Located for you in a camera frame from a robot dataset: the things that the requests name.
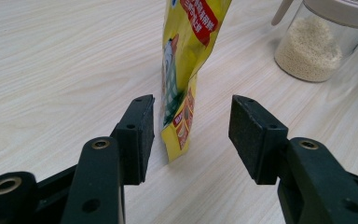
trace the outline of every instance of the yellow package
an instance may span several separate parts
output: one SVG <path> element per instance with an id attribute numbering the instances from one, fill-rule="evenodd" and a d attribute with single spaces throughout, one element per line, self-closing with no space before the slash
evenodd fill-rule
<path id="1" fill-rule="evenodd" d="M 162 68 L 162 132 L 169 161 L 188 151 L 197 72 L 212 52 L 231 0 L 167 0 Z"/>

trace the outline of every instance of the wooden table surface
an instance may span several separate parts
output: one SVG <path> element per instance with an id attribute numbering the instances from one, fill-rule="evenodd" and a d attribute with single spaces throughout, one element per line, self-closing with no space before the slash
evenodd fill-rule
<path id="1" fill-rule="evenodd" d="M 168 163 L 159 137 L 165 1 L 0 1 L 0 175 L 37 181 L 77 163 L 133 98 L 154 94 L 146 181 L 126 187 L 128 223 L 283 223 L 277 186 L 257 186 L 227 137 L 231 96 L 257 100 L 289 138 L 324 143 L 358 174 L 358 50 L 330 80 L 286 75 L 273 52 L 296 13 L 281 1 L 233 0 L 200 69 L 190 150 Z"/>

